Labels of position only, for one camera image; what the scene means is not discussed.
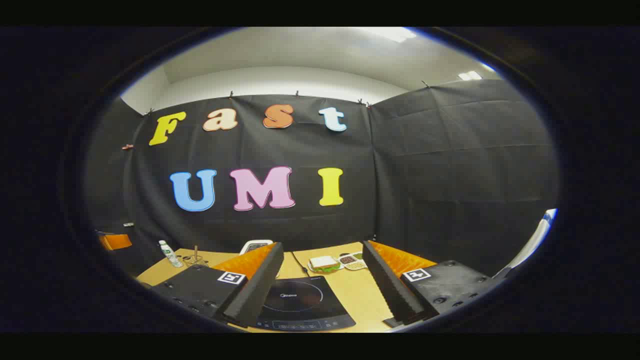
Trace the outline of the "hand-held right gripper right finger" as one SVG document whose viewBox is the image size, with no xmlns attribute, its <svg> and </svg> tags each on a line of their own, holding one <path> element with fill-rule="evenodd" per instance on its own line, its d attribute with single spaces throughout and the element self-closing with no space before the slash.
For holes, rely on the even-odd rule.
<svg viewBox="0 0 640 360">
<path fill-rule="evenodd" d="M 363 260 L 395 321 L 409 326 L 462 309 L 499 284 L 457 260 L 434 263 L 373 240 Z"/>
</svg>

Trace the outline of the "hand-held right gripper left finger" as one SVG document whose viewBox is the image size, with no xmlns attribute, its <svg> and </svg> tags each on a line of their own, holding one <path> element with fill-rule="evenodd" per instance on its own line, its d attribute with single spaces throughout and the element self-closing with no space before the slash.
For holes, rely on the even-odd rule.
<svg viewBox="0 0 640 360">
<path fill-rule="evenodd" d="M 281 243 L 271 243 L 213 267 L 194 264 L 150 290 L 208 321 L 254 326 L 284 261 Z"/>
</svg>

